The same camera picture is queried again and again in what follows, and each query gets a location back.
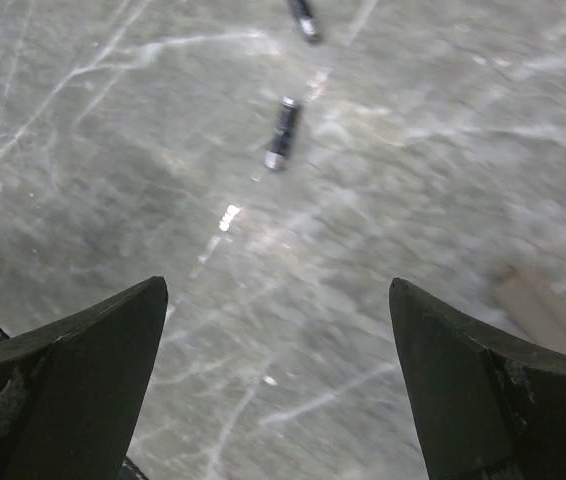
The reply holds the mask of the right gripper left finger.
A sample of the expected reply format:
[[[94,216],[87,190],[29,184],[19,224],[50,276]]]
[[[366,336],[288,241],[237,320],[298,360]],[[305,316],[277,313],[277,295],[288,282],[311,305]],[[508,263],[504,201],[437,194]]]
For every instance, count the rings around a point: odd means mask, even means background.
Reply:
[[[139,479],[127,451],[168,304],[161,277],[11,337],[0,328],[0,479]]]

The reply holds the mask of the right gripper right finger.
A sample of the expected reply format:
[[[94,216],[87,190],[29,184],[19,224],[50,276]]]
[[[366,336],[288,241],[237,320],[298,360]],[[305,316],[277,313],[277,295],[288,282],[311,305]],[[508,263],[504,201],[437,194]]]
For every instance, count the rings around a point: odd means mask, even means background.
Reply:
[[[393,279],[389,310],[431,479],[566,479],[566,355]]]

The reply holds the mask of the black battery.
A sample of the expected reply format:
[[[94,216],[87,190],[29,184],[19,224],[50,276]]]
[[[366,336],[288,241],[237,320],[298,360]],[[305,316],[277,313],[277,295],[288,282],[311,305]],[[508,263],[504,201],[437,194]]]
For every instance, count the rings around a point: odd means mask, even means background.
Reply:
[[[266,150],[264,166],[273,171],[284,168],[288,160],[297,130],[301,105],[297,100],[284,96],[273,128],[272,139]]]
[[[311,44],[318,43],[321,35],[310,2],[308,0],[288,0],[287,4],[305,40]]]

